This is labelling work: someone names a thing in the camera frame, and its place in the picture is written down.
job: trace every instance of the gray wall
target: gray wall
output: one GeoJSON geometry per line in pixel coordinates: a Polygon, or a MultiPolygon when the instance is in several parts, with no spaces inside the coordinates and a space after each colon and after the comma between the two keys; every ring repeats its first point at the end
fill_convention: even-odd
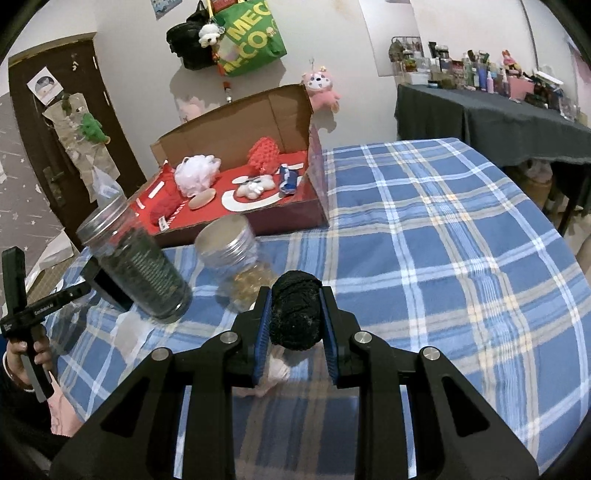
{"type": "MultiPolygon", "coordinates": [[[[0,97],[0,251],[20,247],[25,251],[27,273],[47,244],[62,230],[37,183],[22,145],[10,95],[0,97]]],[[[0,269],[0,304],[4,284],[0,269]]]]}

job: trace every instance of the table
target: table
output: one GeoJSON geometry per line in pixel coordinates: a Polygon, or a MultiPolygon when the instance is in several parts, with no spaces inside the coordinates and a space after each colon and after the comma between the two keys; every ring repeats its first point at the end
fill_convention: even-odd
{"type": "MultiPolygon", "coordinates": [[[[326,163],[330,226],[261,238],[275,270],[316,275],[339,308],[392,346],[440,348],[545,469],[589,408],[591,289],[562,238],[456,139],[338,148],[326,163]]],[[[166,254],[193,303],[179,322],[155,327],[129,364],[113,345],[119,312],[96,296],[47,319],[60,384],[83,420],[153,349],[195,348],[232,325],[193,247],[166,254]]],[[[288,361],[289,382],[234,399],[238,478],[352,479],[356,391],[331,386],[321,344],[288,361]]]]}
{"type": "Polygon", "coordinates": [[[591,129],[501,95],[399,85],[395,116],[402,140],[459,138],[498,167],[532,158],[591,163],[591,129]]]}

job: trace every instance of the red knitted item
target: red knitted item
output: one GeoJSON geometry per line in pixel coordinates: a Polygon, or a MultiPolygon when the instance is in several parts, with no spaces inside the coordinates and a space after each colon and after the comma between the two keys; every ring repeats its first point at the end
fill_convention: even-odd
{"type": "Polygon", "coordinates": [[[164,182],[161,192],[166,193],[166,197],[159,200],[150,211],[150,223],[155,226],[158,226],[158,220],[160,217],[170,217],[183,202],[183,196],[179,192],[177,184],[174,181],[174,170],[168,162],[162,166],[162,172],[157,181],[164,182]]]}
{"type": "Polygon", "coordinates": [[[156,206],[150,211],[150,223],[152,225],[158,225],[160,217],[168,218],[183,202],[183,197],[180,192],[177,191],[176,195],[160,200],[156,206]]]}
{"type": "Polygon", "coordinates": [[[249,150],[248,165],[258,175],[274,175],[279,168],[279,147],[270,137],[262,137],[249,150]]]}

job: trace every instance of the clear plastic jar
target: clear plastic jar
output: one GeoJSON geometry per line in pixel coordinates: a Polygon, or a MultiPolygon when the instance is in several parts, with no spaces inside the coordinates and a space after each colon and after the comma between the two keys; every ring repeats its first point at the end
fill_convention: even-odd
{"type": "Polygon", "coordinates": [[[126,198],[96,209],[76,231],[113,281],[150,316],[164,323],[189,308],[191,288],[143,228],[126,198]]]}
{"type": "Polygon", "coordinates": [[[261,257],[246,217],[226,215],[207,225],[195,240],[197,254],[220,291],[237,310],[250,309],[262,286],[272,287],[277,276],[261,257]]]}

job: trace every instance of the human hand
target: human hand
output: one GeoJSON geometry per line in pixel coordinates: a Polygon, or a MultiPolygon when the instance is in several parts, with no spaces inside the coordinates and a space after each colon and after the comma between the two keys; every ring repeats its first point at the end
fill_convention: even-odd
{"type": "MultiPolygon", "coordinates": [[[[35,351],[37,352],[35,363],[37,365],[42,365],[43,368],[49,372],[53,368],[53,360],[49,349],[47,332],[43,325],[38,325],[34,327],[33,330],[33,337],[38,338],[34,344],[35,351]]],[[[21,354],[27,353],[26,342],[10,340],[6,352],[8,373],[12,376],[12,379],[21,388],[31,388],[31,381],[29,380],[21,359],[21,354]]]]}

